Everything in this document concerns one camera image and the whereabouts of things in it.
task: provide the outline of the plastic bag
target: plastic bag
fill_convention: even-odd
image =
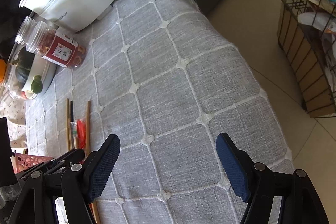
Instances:
[[[86,138],[86,123],[82,120],[77,120],[77,137],[80,149],[85,148],[85,138]]]
[[[309,26],[311,26],[314,21],[313,27],[317,30],[320,30],[321,32],[325,31],[326,33],[336,33],[336,20],[334,18],[329,20],[329,18],[330,15],[327,13],[305,12],[298,15],[297,21],[298,23]]]

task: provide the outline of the pink plastic basket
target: pink plastic basket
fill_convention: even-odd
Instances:
[[[13,166],[14,173],[19,173],[23,170],[28,169],[31,166],[34,166],[36,164],[39,164],[41,162],[47,162],[49,160],[52,160],[53,157],[43,157],[43,156],[32,156],[27,154],[18,154],[15,153],[15,164],[16,166]]]

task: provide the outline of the white bowl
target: white bowl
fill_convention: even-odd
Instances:
[[[30,69],[30,73],[28,75],[28,79],[21,89],[26,93],[28,99],[35,99],[37,96],[45,94],[54,78],[56,68],[56,64],[51,63],[38,55],[35,55],[33,64]],[[43,83],[43,89],[38,94],[33,93],[30,88],[36,75],[41,75],[41,81]]]

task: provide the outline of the orange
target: orange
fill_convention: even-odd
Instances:
[[[3,59],[0,59],[0,83],[2,83],[3,78],[5,77],[6,72],[6,62]]]

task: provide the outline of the blue mesh gripper pad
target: blue mesh gripper pad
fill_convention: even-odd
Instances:
[[[109,179],[114,164],[119,156],[119,152],[120,140],[116,136],[91,177],[89,186],[90,191],[87,194],[90,203],[93,202],[95,198],[100,197],[103,193],[107,180]]]
[[[241,197],[244,202],[247,202],[251,196],[247,183],[247,174],[221,134],[218,135],[216,140],[216,150],[235,194]]]

